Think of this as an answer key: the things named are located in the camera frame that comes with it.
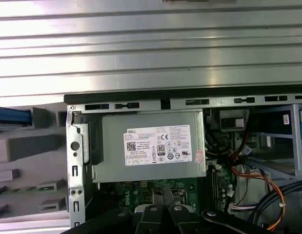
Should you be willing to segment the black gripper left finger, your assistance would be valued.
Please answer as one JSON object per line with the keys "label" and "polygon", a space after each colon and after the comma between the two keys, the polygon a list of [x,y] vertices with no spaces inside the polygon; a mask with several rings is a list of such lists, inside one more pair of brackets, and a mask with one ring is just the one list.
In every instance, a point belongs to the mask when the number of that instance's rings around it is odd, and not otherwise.
{"label": "black gripper left finger", "polygon": [[132,214],[122,208],[109,210],[82,224],[76,224],[66,234],[160,234],[165,202],[139,205]]}

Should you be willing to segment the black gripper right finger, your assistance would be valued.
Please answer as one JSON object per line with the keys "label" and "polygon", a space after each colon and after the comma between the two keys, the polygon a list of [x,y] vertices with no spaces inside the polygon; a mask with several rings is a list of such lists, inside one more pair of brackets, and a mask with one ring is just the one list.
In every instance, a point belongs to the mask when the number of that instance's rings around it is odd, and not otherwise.
{"label": "black gripper right finger", "polygon": [[176,204],[169,187],[164,187],[164,204],[174,226],[181,234],[267,234],[263,229],[245,220],[219,210],[207,209],[200,215],[189,207]]}

